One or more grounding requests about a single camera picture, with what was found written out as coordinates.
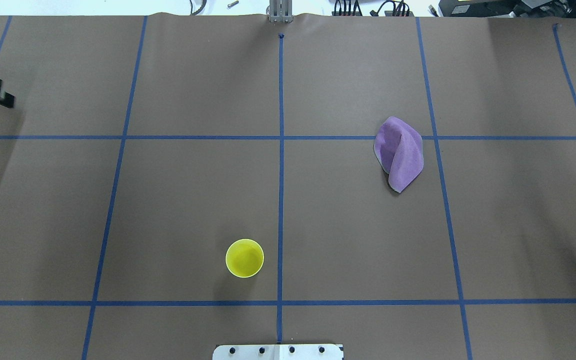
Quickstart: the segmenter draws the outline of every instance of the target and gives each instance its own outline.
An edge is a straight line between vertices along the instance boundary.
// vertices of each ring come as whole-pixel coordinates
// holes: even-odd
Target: yellow cup
[[[239,239],[226,251],[226,267],[238,278],[250,278],[261,270],[264,250],[251,239]]]

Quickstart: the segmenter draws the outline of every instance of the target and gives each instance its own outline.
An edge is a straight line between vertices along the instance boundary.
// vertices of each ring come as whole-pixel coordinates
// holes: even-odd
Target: microfiber cloth
[[[401,193],[424,168],[421,135],[400,118],[391,116],[374,139],[374,154],[388,176],[390,187]]]

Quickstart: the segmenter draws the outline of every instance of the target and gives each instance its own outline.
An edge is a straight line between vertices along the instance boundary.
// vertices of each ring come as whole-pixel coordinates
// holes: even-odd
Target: cable
[[[197,15],[199,13],[201,13],[202,11],[204,11],[204,8],[206,7],[206,1],[207,0],[201,0],[201,6],[199,6],[199,9],[197,9],[197,11],[190,13],[190,15]]]
[[[386,0],[384,2],[381,3],[381,6],[379,6],[379,8],[377,9],[377,11],[375,10],[370,10],[370,16],[379,16],[379,12],[382,11],[382,7],[384,7],[384,5],[386,5],[387,3],[392,3],[392,11],[393,13],[395,12],[395,7],[397,7],[397,2],[393,1],[393,0]]]
[[[430,11],[430,14],[432,14],[432,16],[436,16],[437,18],[439,17],[439,14],[437,13],[437,10],[435,9],[434,6],[428,5],[428,11]]]
[[[354,7],[352,8],[352,16],[357,15],[357,10],[359,10],[359,16],[364,16],[364,14],[362,14],[361,7],[359,7],[359,0],[354,0]]]
[[[379,6],[377,11],[370,10],[370,16],[379,16],[379,12],[382,11],[382,7],[384,7],[384,5],[387,3],[392,3],[392,16],[410,16],[410,6],[403,0],[386,0],[381,3],[381,6]]]

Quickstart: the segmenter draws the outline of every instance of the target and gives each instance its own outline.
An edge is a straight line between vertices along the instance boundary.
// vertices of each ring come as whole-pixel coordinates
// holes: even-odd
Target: table surface
[[[0,16],[0,360],[576,358],[555,20]],[[373,153],[389,116],[423,136],[402,194]]]

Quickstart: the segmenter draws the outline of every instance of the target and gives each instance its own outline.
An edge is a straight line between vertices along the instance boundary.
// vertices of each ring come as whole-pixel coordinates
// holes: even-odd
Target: grid line
[[[457,285],[457,296],[459,297],[459,310],[461,312],[461,326],[463,328],[463,339],[466,345],[466,357],[473,360],[473,350],[471,348],[471,335],[468,330],[468,317],[466,316],[466,304],[464,303],[464,289],[462,287],[462,276],[459,269],[457,257],[457,246],[455,245],[455,233],[453,231],[453,219],[450,213],[450,203],[448,201],[448,191],[446,189],[446,179],[444,177],[444,165],[442,163],[442,153],[439,148],[439,138],[437,137],[437,123],[435,121],[435,108],[433,107],[433,97],[430,91],[430,80],[428,79],[428,67],[426,66],[426,55],[424,51],[424,40],[421,32],[419,18],[416,22],[416,36],[419,39],[419,54],[421,56],[421,67],[423,70],[423,82],[425,83],[425,96],[428,102],[430,114],[430,124],[432,125],[432,136],[434,136],[434,152],[437,157],[437,167],[439,170],[439,182],[441,183],[441,195],[443,197],[443,209],[445,210],[446,226],[448,227],[448,238],[450,239],[450,252],[452,253],[452,268]]]
[[[284,34],[279,34],[279,201],[277,232],[277,343],[283,340],[284,300]]]
[[[471,298],[411,300],[282,300],[282,306],[576,305],[576,298]],[[89,300],[0,300],[0,306],[91,306]],[[98,300],[97,307],[277,306],[276,300]]]
[[[1,33],[0,37],[0,53],[2,52],[2,47],[4,46],[4,41],[6,40],[6,35],[8,34],[8,30],[10,28],[10,23],[12,22],[12,15],[10,15],[6,20],[6,25],[4,26],[4,30]]]
[[[555,37],[555,44],[557,45],[557,52],[559,54],[559,61],[561,61],[561,68],[564,71],[564,76],[566,76],[566,82],[568,84],[568,88],[570,89],[570,95],[572,96],[572,100],[574,101],[574,108],[576,109],[576,91],[575,87],[572,84],[572,79],[570,78],[570,73],[568,71],[568,66],[566,65],[566,59],[564,58],[564,51],[562,50],[562,43],[560,42],[560,35],[558,29],[561,25],[555,23],[552,26],[552,34]]]
[[[576,136],[422,135],[425,141],[576,141]],[[121,140],[122,135],[0,135],[0,140]],[[186,141],[374,141],[375,135],[128,135],[135,140]]]
[[[99,262],[97,264],[96,276],[94,278],[92,303],[90,304],[90,313],[88,315],[86,335],[84,337],[84,345],[83,350],[81,352],[81,360],[86,360],[86,358],[88,357],[90,336],[92,334],[92,326],[95,319],[95,310],[97,308],[97,302],[99,296],[99,284],[101,282],[101,274],[104,269],[104,260],[106,258],[106,246],[108,244],[108,235],[110,234],[110,223],[113,219],[113,210],[115,209],[115,198],[117,196],[119,175],[121,174],[122,161],[124,159],[124,149],[126,148],[126,138],[128,137],[128,126],[130,125],[130,114],[133,107],[135,87],[137,86],[137,76],[139,75],[139,64],[142,58],[142,49],[144,48],[144,37],[146,36],[147,24],[148,24],[148,16],[144,16],[141,25],[141,36],[139,37],[139,47],[137,48],[137,59],[135,60],[134,71],[132,73],[132,84],[130,85],[130,95],[128,98],[128,105],[126,107],[126,115],[125,120],[123,121],[123,133],[121,134],[121,144],[119,144],[119,155],[117,156],[117,166],[114,170],[114,180],[112,181],[112,191],[110,192],[108,214],[106,216],[105,229],[103,230],[103,240],[101,243],[101,249],[99,251]]]

